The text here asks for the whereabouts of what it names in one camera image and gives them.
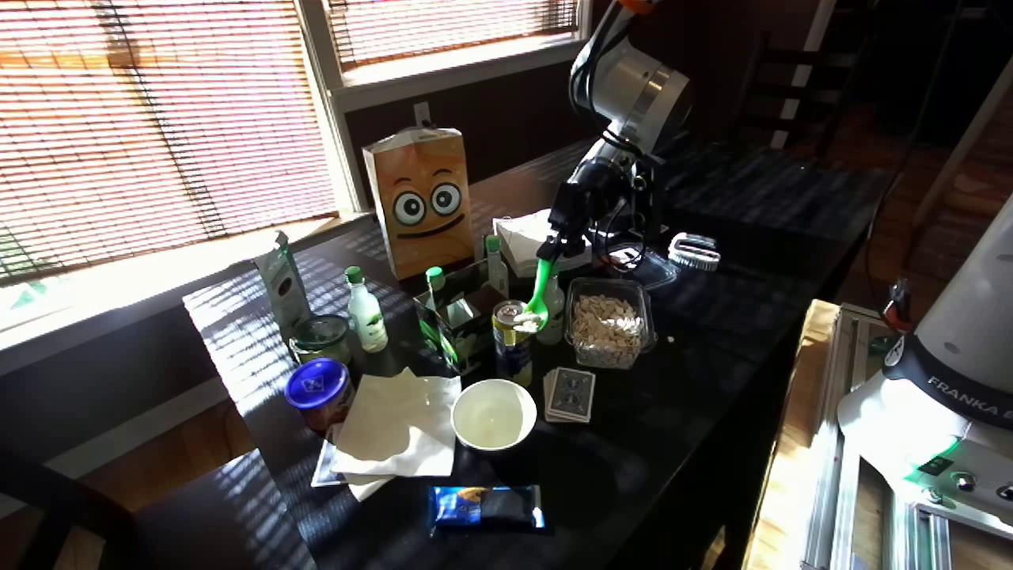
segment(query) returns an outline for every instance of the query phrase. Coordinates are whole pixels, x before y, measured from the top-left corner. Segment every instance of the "blue lid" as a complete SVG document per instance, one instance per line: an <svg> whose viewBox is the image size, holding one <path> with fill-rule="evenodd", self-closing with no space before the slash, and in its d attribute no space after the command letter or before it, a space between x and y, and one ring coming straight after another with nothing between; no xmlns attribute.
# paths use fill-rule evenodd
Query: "blue lid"
<svg viewBox="0 0 1013 570"><path fill-rule="evenodd" d="M293 369L288 377L285 395L293 408L314 411L335 398L348 385L348 369L331 357L314 357Z"/></svg>

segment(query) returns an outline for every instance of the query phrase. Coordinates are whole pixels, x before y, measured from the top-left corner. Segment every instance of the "cartoon eyes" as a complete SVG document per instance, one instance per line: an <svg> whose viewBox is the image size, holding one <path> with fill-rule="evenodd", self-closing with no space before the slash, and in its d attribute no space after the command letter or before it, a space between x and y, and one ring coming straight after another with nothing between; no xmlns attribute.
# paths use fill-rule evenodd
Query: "cartoon eyes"
<svg viewBox="0 0 1013 570"><path fill-rule="evenodd" d="M460 188L439 184L439 188L433 192L433 209L437 209L437 215L452 215L460 207L461 207L461 192L460 192Z"/></svg>
<svg viewBox="0 0 1013 570"><path fill-rule="evenodd" d="M452 184L439 184L429 198L429 207L437 215L452 215L461 207L461 192ZM402 226L417 226L424 222L424 199L416 192L404 192L391 199L391 212Z"/></svg>
<svg viewBox="0 0 1013 570"><path fill-rule="evenodd" d="M391 199L391 215L402 222L402 226L417 226L424 218L424 199L411 192L399 193Z"/></svg>

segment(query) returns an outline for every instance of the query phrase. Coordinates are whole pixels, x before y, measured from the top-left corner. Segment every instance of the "cup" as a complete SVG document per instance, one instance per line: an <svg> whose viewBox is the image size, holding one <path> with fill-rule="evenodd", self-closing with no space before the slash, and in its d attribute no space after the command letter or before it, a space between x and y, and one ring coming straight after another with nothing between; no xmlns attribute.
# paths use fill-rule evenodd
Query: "cup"
<svg viewBox="0 0 1013 570"><path fill-rule="evenodd" d="M288 377L285 398L305 415L311 432L325 433L325 428L346 422L353 387L343 363L311 357Z"/></svg>

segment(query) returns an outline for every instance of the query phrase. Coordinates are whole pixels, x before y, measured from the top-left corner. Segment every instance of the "jar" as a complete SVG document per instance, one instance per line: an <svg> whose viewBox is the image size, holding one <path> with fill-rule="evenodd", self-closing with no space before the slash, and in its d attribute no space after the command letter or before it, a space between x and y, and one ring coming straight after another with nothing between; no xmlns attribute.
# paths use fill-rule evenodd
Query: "jar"
<svg viewBox="0 0 1013 570"><path fill-rule="evenodd" d="M353 387L343 363L311 357L288 377L285 398L311 432L325 433L325 428L346 422Z"/></svg>
<svg viewBox="0 0 1013 570"><path fill-rule="evenodd" d="M290 338L290 355L293 363L311 363L311 357L335 357L348 363L348 325L343 317L314 317L301 331L293 331Z"/></svg>

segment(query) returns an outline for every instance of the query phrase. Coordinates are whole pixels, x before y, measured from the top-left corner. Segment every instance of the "napkin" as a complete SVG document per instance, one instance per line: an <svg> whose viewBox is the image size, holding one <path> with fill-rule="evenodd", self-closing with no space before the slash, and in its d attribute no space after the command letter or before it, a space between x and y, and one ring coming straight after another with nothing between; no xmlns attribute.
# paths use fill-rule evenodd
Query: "napkin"
<svg viewBox="0 0 1013 570"><path fill-rule="evenodd" d="M445 478L452 471L450 408L460 377L360 377L353 407L331 433L343 474Z"/></svg>
<svg viewBox="0 0 1013 570"><path fill-rule="evenodd" d="M388 478L387 474L343 474L339 471L339 448L323 441L311 488L348 488L348 496L360 504L377 496Z"/></svg>

